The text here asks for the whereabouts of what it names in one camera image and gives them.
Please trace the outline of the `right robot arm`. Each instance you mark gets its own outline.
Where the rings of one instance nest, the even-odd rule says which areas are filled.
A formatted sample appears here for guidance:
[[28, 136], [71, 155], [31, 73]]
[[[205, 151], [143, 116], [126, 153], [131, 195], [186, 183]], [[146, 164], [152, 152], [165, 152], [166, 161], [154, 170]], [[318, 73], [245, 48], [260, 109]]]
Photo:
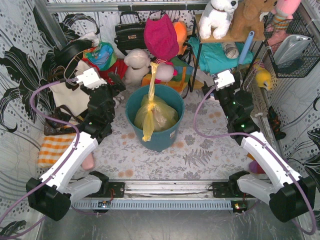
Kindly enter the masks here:
[[213, 85], [210, 93], [226, 116], [225, 135], [243, 147], [270, 180], [267, 183], [243, 170], [232, 174], [224, 188], [213, 186], [214, 196], [252, 196], [266, 203], [274, 216], [283, 223], [313, 211], [315, 181], [309, 176], [302, 177], [292, 169], [268, 143], [251, 118], [254, 108], [252, 94], [244, 90], [235, 91], [232, 86], [220, 88], [218, 83]]

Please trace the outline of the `yellow trash bag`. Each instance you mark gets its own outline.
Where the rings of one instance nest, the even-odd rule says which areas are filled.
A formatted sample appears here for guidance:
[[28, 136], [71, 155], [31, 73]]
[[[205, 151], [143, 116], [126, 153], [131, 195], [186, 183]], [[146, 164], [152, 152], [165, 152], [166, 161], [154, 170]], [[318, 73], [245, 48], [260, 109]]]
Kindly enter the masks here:
[[151, 80], [148, 94], [143, 96], [134, 119], [134, 125], [143, 132], [143, 142], [149, 142], [154, 132], [168, 130], [179, 120], [178, 112], [155, 95], [155, 80], [159, 65], [154, 62], [151, 62], [150, 65]]

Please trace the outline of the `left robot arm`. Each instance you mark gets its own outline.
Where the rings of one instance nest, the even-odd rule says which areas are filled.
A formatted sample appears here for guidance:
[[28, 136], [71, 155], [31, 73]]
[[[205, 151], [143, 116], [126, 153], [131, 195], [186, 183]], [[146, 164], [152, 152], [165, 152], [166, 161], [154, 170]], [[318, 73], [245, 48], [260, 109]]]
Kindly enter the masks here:
[[104, 197], [110, 203], [116, 195], [109, 178], [98, 171], [70, 183], [85, 158], [112, 133], [114, 98], [126, 86], [117, 74], [110, 72], [108, 76], [113, 84], [94, 73], [84, 73], [73, 79], [89, 89], [88, 113], [84, 121], [74, 127], [76, 136], [58, 161], [39, 179], [31, 178], [26, 183], [29, 206], [54, 221], [61, 220], [72, 204], [84, 197]]

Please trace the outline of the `teal trash bin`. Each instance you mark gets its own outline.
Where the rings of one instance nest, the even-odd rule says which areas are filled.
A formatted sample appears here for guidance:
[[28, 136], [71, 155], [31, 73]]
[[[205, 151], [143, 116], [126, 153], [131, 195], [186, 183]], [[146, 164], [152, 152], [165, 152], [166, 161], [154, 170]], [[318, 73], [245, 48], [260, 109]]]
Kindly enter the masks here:
[[177, 138], [180, 123], [185, 113], [185, 103], [181, 95], [173, 88], [166, 85], [156, 84], [155, 95], [162, 98], [170, 107], [177, 111], [178, 121], [174, 126], [165, 131], [154, 132], [151, 136], [151, 140], [144, 142], [142, 140], [143, 131], [134, 125], [134, 120], [139, 108], [141, 107], [143, 97], [148, 94], [148, 92], [148, 85], [142, 86], [133, 91], [127, 100], [125, 114], [128, 122], [133, 127], [139, 142], [149, 150], [161, 152], [169, 148]]

